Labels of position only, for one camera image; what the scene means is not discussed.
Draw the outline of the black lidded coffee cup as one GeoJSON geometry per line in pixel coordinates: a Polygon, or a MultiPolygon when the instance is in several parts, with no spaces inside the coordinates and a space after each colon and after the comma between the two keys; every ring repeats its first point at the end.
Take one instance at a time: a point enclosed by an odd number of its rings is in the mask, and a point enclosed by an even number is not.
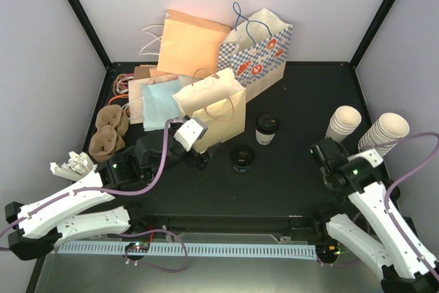
{"type": "Polygon", "coordinates": [[[249,145],[236,145],[230,151],[230,160],[233,164],[233,169],[240,174],[250,170],[254,159],[255,152],[249,145]]]}

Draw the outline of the beige kraft paper bag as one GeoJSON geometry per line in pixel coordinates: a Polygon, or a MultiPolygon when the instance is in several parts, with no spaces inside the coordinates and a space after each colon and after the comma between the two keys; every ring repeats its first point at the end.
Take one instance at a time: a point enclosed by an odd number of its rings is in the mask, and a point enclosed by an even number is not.
{"type": "Polygon", "coordinates": [[[202,138],[193,144],[199,153],[245,130],[246,88],[229,67],[182,87],[173,98],[183,115],[197,118],[207,126],[202,138]]]}

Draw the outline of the white takeout coffee cup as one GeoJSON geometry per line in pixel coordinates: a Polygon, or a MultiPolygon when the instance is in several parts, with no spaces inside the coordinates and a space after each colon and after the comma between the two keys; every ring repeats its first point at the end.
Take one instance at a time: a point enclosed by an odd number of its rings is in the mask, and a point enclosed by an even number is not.
{"type": "Polygon", "coordinates": [[[255,137],[256,140],[259,144],[261,145],[268,145],[272,142],[274,136],[276,133],[274,134],[262,134],[260,133],[257,129],[256,129],[256,123],[255,123],[255,137]]]}

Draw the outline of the black coffee cup lid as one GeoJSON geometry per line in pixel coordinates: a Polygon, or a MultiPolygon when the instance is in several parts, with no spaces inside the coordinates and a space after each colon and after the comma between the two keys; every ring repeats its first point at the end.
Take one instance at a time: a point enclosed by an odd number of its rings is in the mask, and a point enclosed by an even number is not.
{"type": "Polygon", "coordinates": [[[274,134],[279,128],[278,119],[268,113],[259,115],[256,120],[256,129],[262,134],[274,134]]]}

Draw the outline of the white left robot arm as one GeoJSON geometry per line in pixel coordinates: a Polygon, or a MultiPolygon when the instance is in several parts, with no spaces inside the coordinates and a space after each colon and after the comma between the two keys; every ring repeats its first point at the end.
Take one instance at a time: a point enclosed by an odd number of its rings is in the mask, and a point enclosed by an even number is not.
{"type": "Polygon", "coordinates": [[[216,143],[200,153],[186,151],[171,133],[157,131],[140,137],[133,146],[96,165],[84,178],[54,195],[32,204],[6,205],[6,250],[27,261],[67,242],[96,235],[140,237],[147,230],[147,220],[135,203],[94,212],[91,208],[117,197],[144,194],[164,170],[178,163],[204,170],[219,146],[216,143]]]}

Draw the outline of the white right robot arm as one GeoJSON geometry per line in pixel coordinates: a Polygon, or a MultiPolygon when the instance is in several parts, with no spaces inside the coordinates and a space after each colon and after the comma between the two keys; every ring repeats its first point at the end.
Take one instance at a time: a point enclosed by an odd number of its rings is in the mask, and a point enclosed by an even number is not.
{"type": "Polygon", "coordinates": [[[349,200],[364,216],[374,236],[345,213],[330,211],[312,222],[313,235],[335,239],[380,280],[384,292],[437,292],[438,258],[417,238],[391,201],[401,179],[386,187],[378,173],[383,158],[374,148],[350,155],[332,138],[314,144],[310,153],[325,185],[340,202],[349,200]]]}

